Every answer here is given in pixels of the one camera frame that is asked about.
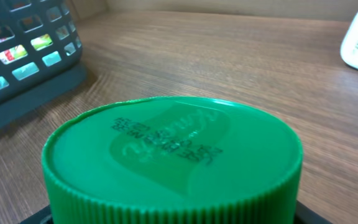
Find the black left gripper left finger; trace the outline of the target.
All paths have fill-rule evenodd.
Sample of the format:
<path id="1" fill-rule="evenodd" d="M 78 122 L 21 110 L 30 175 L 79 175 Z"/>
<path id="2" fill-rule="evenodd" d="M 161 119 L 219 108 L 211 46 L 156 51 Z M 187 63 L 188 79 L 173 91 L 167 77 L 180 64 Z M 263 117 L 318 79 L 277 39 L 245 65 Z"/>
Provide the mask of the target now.
<path id="1" fill-rule="evenodd" d="M 19 224 L 53 224 L 50 206 L 46 206 L 32 216 L 21 221 Z"/>

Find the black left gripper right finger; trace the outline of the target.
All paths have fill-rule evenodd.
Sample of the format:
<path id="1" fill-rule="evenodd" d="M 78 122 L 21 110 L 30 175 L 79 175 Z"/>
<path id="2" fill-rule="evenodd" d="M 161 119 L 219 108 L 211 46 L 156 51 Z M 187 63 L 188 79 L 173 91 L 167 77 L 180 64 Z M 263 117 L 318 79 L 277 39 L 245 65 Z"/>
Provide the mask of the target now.
<path id="1" fill-rule="evenodd" d="M 332 224 L 327 219 L 318 215 L 301 202 L 296 202 L 296 212 L 293 224 Z"/>

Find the green lid jar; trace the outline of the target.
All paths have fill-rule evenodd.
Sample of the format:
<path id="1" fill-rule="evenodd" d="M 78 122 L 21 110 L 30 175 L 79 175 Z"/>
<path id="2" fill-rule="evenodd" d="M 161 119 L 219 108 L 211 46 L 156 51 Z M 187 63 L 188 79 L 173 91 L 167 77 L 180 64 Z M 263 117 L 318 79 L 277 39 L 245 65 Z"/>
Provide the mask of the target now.
<path id="1" fill-rule="evenodd" d="M 302 161 L 277 117 L 190 96 L 100 106 L 42 151 L 55 223 L 292 223 Z"/>

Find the grey plastic basket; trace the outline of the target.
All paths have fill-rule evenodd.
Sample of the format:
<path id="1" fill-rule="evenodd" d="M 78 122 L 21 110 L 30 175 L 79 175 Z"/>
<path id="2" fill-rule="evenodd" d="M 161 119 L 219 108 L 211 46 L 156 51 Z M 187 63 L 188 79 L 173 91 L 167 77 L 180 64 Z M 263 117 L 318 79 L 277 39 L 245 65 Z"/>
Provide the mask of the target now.
<path id="1" fill-rule="evenodd" d="M 0 0 L 0 128 L 85 79 L 70 13 L 64 0 Z"/>

